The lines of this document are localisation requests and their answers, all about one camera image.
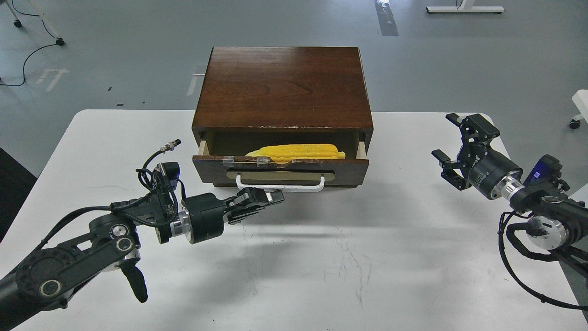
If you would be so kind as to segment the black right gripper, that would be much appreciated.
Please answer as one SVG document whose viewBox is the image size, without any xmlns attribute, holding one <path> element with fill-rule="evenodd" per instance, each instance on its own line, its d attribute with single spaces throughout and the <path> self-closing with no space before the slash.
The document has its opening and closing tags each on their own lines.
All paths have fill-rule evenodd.
<svg viewBox="0 0 588 331">
<path fill-rule="evenodd" d="M 465 178 L 456 171 L 463 170 L 464 163 L 451 160 L 441 149 L 435 149 L 432 155 L 441 166 L 441 177 L 459 191 L 473 186 L 489 200 L 501 197 L 498 183 L 506 176 L 520 179 L 523 170 L 491 148 L 491 141 L 500 136 L 500 130 L 481 114 L 459 116 L 449 113 L 446 119 L 460 130 L 462 147 L 458 159 L 474 159 L 474 162 Z"/>
</svg>

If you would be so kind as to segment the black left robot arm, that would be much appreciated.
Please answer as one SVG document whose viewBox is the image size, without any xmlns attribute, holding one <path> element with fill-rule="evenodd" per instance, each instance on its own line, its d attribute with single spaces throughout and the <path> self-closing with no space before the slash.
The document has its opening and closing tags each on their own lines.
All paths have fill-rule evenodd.
<svg viewBox="0 0 588 331">
<path fill-rule="evenodd" d="M 40 243 L 1 279 L 1 329 L 10 331 L 42 311 L 67 308 L 69 300 L 99 273 L 120 270 L 135 297 L 148 292 L 137 267 L 141 248 L 138 226 L 156 231 L 160 244 L 185 235 L 191 244 L 217 238 L 225 224 L 237 224 L 284 201 L 281 190 L 244 187 L 219 199 L 212 193 L 176 196 L 181 184 L 176 162 L 148 166 L 181 143 L 174 140 L 136 170 L 147 194 L 138 199 L 74 210 L 61 218 Z"/>
</svg>

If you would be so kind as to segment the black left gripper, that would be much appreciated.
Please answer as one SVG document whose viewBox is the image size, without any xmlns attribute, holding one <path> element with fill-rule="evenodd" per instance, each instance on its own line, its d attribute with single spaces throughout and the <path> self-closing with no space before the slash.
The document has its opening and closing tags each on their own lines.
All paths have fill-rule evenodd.
<svg viewBox="0 0 588 331">
<path fill-rule="evenodd" d="M 224 220 L 235 225 L 244 218 L 285 201 L 281 190 L 265 191 L 261 188 L 245 187 L 237 195 L 224 201 L 213 193 L 187 197 L 182 207 L 187 212 L 186 237 L 190 244 L 200 243 L 223 234 Z"/>
</svg>

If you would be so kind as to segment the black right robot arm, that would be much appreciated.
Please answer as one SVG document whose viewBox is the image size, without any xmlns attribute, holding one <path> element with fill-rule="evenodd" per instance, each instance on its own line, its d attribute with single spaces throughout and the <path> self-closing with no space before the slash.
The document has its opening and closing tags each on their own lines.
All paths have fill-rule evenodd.
<svg viewBox="0 0 588 331">
<path fill-rule="evenodd" d="M 523 256 L 536 261 L 562 262 L 587 277 L 587 252 L 575 243 L 587 237 L 587 208 L 583 201 L 567 196 L 569 185 L 561 178 L 561 164 L 542 156 L 527 178 L 508 157 L 491 147 L 500 131 L 481 114 L 446 115 L 461 134 L 462 147 L 455 160 L 440 149 L 432 151 L 441 177 L 458 190 L 474 187 L 489 200 L 504 198 L 511 211 L 498 222 L 498 251 L 506 270 L 527 293 L 542 303 L 586 311 L 587 306 L 565 303 L 542 295 L 516 276 L 505 253 L 505 240 Z"/>
</svg>

